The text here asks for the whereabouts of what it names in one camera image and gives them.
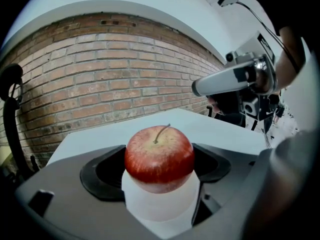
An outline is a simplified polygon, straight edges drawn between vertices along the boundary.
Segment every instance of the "red apple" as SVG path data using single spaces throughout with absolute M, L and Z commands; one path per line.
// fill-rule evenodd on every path
M 143 129 L 126 146 L 125 169 L 141 188 L 151 193 L 179 188 L 194 170 L 193 146 L 181 131 L 169 126 Z

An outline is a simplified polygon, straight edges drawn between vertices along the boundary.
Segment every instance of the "brick wall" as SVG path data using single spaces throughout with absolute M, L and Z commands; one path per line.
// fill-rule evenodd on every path
M 39 29 L 4 58 L 23 68 L 16 122 L 27 161 L 43 167 L 72 131 L 182 108 L 206 112 L 193 80 L 222 64 L 187 36 L 123 14 L 89 14 Z M 0 145 L 8 141 L 0 102 Z

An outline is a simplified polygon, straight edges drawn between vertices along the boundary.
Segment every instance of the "white table surface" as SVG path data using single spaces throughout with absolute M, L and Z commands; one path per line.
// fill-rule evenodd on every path
M 266 149 L 263 134 L 208 116 L 176 108 L 123 122 L 68 134 L 53 153 L 48 164 L 97 149 L 126 145 L 138 131 L 171 124 L 192 143 L 259 155 Z

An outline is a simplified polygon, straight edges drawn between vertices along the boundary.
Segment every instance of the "apple stem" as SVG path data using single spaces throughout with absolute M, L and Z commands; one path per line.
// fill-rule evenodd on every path
M 157 136 L 155 137 L 155 140 L 153 141 L 154 144 L 157 144 L 157 143 L 158 143 L 158 137 L 159 137 L 159 135 L 160 135 L 166 128 L 168 128 L 169 126 L 170 126 L 170 123 L 169 123 L 167 126 L 163 127 L 163 128 L 161 129 L 161 131 L 159 131 L 159 133 L 158 133 Z

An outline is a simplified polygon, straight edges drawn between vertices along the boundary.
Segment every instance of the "white cylindrical holder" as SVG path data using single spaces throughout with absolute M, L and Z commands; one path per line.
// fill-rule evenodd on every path
M 193 171 L 174 191 L 150 193 L 139 187 L 125 170 L 121 188 L 128 211 L 159 238 L 168 239 L 191 229 L 199 187 L 200 181 Z

